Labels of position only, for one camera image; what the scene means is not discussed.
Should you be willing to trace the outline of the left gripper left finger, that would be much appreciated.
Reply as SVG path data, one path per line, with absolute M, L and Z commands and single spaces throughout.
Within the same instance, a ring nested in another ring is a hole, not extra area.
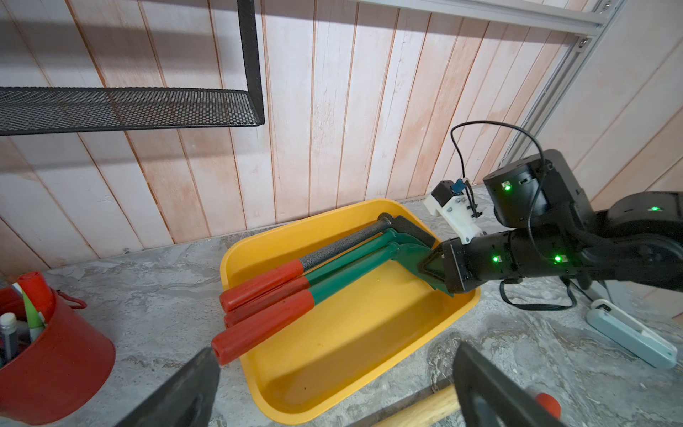
M 204 348 L 117 426 L 208 426 L 221 368 Z

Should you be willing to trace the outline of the grey speckled hoe red grip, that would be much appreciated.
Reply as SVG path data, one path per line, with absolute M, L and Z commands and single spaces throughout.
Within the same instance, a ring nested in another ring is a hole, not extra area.
M 425 247 L 432 248 L 436 239 L 423 228 L 415 225 L 405 217 L 394 217 L 389 213 L 381 213 L 376 222 L 368 224 L 363 229 L 313 251 L 306 256 L 291 262 L 281 264 L 263 274 L 249 279 L 246 282 L 230 288 L 221 294 L 220 302 L 225 312 L 234 311 L 248 302 L 267 294 L 271 290 L 283 286 L 291 280 L 302 276 L 305 272 L 322 269 L 336 256 L 345 251 L 357 247 L 366 242 L 373 243 L 380 239 L 382 243 L 388 241 L 393 235 L 403 233 L 409 236 L 409 243 L 420 243 Z

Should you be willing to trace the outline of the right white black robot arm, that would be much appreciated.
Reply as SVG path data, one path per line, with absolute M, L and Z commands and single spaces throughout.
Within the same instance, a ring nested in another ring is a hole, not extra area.
M 446 293 L 546 277 L 681 291 L 681 193 L 634 193 L 596 211 L 556 149 L 498 169 L 484 184 L 504 231 L 446 240 L 418 265 Z

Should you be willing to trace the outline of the wooden handle pick hammer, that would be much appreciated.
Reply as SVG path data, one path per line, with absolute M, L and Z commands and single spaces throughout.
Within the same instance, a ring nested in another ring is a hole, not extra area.
M 444 379 L 350 426 L 432 426 L 460 410 L 453 381 Z

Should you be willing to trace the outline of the yellow plastic storage box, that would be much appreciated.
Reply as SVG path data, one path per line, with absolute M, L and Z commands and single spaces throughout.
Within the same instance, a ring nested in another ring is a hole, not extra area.
M 219 272 L 232 288 L 374 222 L 401 215 L 439 240 L 450 226 L 420 201 L 374 199 L 280 225 L 228 245 Z M 480 293 L 450 297 L 387 262 L 318 304 L 222 370 L 216 404 L 229 425 L 348 425 L 427 389 L 423 350 L 461 325 Z

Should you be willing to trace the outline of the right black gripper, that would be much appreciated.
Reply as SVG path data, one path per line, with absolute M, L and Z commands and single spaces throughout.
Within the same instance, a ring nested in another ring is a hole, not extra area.
M 524 251 L 524 231 L 479 236 L 468 244 L 452 238 L 419 261 L 417 270 L 430 282 L 445 283 L 450 294 L 467 294 L 488 281 L 521 282 Z

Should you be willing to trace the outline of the green hoe red grip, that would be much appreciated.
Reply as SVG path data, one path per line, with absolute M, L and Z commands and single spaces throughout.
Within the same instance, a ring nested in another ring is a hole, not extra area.
M 407 236 L 407 234 L 395 234 L 394 231 L 390 231 L 390 233 L 393 235 L 393 237 L 389 238 L 388 241 L 384 241 L 382 243 L 382 241 L 378 239 L 375 240 L 373 243 L 366 242 L 357 247 L 354 247 L 354 249 L 346 252 L 345 254 L 342 254 L 332 259 L 332 261 L 330 261 L 330 263 L 328 265 L 325 265 L 322 269 L 316 270 L 315 272 L 310 270 L 308 273 L 302 274 L 302 276 L 298 277 L 297 279 L 291 280 L 283 286 L 279 286 L 278 288 L 271 290 L 267 294 L 261 295 L 260 297 L 257 297 L 256 299 L 252 300 L 251 302 L 248 302 L 247 304 L 238 307 L 238 309 L 226 312 L 224 317 L 225 327 L 233 327 L 239 322 L 246 320 L 247 318 L 258 313 L 259 311 L 267 307 L 270 307 L 271 305 L 275 304 L 275 302 L 281 301 L 286 297 L 296 294 L 301 290 L 313 288 L 313 286 L 316 286 L 318 283 L 324 280 L 331 279 L 332 277 L 336 276 L 343 268 L 346 268 L 352 263 L 355 263 L 361 260 L 362 258 L 367 257 L 370 254 L 373 254 L 381 249 L 384 249 L 384 247 L 387 247 L 391 243 L 396 243 L 397 245 L 417 245 L 421 249 L 430 249 L 420 243 L 409 243 L 409 236 Z
M 353 282 L 362 279 L 372 270 L 384 263 L 394 261 L 412 275 L 421 279 L 435 290 L 446 295 L 453 295 L 446 289 L 445 283 L 430 282 L 417 270 L 419 261 L 429 255 L 432 249 L 421 249 L 417 245 L 391 243 L 361 260 L 343 268 L 331 279 L 318 283 L 313 288 L 301 290 L 296 294 L 275 302 L 253 316 L 227 328 L 213 338 L 211 347 L 221 366 L 231 363 L 254 347 L 277 334 L 295 322 L 316 305 L 321 304 L 332 295 L 343 290 Z

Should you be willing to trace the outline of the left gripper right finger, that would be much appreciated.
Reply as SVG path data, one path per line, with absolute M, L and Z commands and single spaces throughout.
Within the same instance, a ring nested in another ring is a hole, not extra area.
M 453 378 L 467 426 L 563 425 L 469 343 L 458 346 Z

